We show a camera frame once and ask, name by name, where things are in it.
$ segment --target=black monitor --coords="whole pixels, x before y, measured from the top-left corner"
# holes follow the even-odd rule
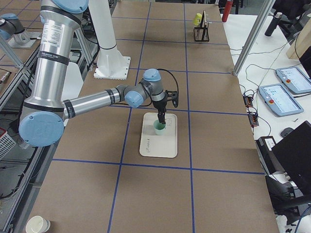
[[[303,122],[272,151],[300,191],[311,194],[311,124]]]

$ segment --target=red object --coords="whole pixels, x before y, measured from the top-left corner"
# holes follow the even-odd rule
[[[223,19],[222,19],[223,22],[227,22],[228,16],[229,16],[230,11],[231,11],[232,4],[233,4],[233,0],[227,0],[227,3],[225,4]]]

